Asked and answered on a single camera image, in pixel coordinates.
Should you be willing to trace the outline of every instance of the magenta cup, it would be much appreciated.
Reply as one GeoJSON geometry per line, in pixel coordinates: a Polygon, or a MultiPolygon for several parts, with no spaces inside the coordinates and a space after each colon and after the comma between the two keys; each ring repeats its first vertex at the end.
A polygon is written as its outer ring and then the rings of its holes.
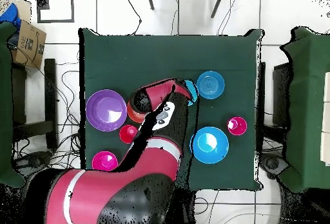
{"type": "Polygon", "coordinates": [[[246,132],[248,125],[242,117],[233,117],[232,119],[228,120],[227,127],[232,135],[240,136],[246,132]]]}
{"type": "Polygon", "coordinates": [[[116,156],[109,151],[98,152],[92,160],[92,168],[101,171],[111,171],[118,166],[116,156]]]}

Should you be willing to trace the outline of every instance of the black chair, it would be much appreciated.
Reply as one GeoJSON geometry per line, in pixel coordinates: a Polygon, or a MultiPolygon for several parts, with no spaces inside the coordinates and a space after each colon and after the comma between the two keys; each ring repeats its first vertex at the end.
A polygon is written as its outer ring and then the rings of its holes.
{"type": "MultiPolygon", "coordinates": [[[[217,13],[217,10],[218,10],[218,7],[219,7],[220,2],[221,2],[221,0],[217,0],[217,2],[215,3],[214,9],[213,9],[212,14],[211,14],[211,18],[214,18],[215,14],[217,13]]],[[[150,4],[151,10],[154,10],[155,7],[153,5],[153,1],[152,0],[149,0],[149,4],[150,4]]]]}

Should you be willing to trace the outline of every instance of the red cup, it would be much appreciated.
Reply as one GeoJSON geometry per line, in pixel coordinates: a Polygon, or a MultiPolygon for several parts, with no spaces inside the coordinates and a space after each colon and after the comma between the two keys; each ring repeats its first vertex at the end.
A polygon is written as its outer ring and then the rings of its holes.
{"type": "Polygon", "coordinates": [[[242,117],[233,117],[232,119],[228,120],[227,127],[232,135],[240,136],[246,132],[248,125],[242,117]]]}
{"type": "Polygon", "coordinates": [[[136,123],[143,123],[145,114],[137,113],[132,108],[130,103],[127,103],[127,114],[136,123]]]}
{"type": "Polygon", "coordinates": [[[125,144],[131,144],[134,140],[135,135],[137,134],[137,128],[132,125],[126,125],[121,128],[119,131],[119,138],[125,144]]]}

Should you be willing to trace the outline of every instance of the light blue bowl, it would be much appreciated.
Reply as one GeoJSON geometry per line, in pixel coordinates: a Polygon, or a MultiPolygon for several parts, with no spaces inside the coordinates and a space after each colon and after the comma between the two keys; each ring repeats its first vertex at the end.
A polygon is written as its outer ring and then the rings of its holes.
{"type": "Polygon", "coordinates": [[[203,127],[198,130],[193,140],[194,157],[202,163],[220,162],[228,153],[229,142],[221,129],[216,127],[203,127]]]}
{"type": "Polygon", "coordinates": [[[224,92],[224,78],[215,71],[206,71],[199,76],[197,88],[201,97],[215,99],[224,92]]]}

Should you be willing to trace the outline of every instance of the green tablecloth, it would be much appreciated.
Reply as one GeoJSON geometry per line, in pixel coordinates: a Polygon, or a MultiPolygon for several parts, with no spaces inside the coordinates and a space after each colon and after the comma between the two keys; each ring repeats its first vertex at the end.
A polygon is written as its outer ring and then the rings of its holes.
{"type": "MultiPolygon", "coordinates": [[[[197,81],[208,70],[225,80],[223,94],[215,100],[200,99],[198,128],[215,126],[229,138],[229,152],[221,162],[207,165],[192,159],[189,187],[199,189],[260,188],[254,180],[256,47],[261,31],[246,37],[219,36],[100,36],[84,29],[85,99],[100,89],[112,89],[128,101],[133,90],[157,80],[180,77],[197,81]],[[243,136],[226,129],[230,117],[247,120],[243,136]]],[[[196,105],[189,107],[184,157],[177,185],[184,186],[191,159],[189,140],[196,124],[196,105]]],[[[138,124],[129,118],[125,124],[138,124]]],[[[129,145],[122,143],[119,131],[104,133],[86,121],[86,168],[99,151],[109,150],[119,160],[129,145]]]]}
{"type": "Polygon", "coordinates": [[[12,56],[7,39],[16,31],[12,23],[0,23],[0,183],[20,187],[24,178],[12,169],[13,102],[12,56]]]}
{"type": "Polygon", "coordinates": [[[284,46],[293,66],[289,87],[291,129],[287,134],[286,158],[291,167],[280,179],[293,192],[306,188],[330,189],[330,167],[320,161],[324,76],[330,71],[330,35],[294,31],[284,46]]]}

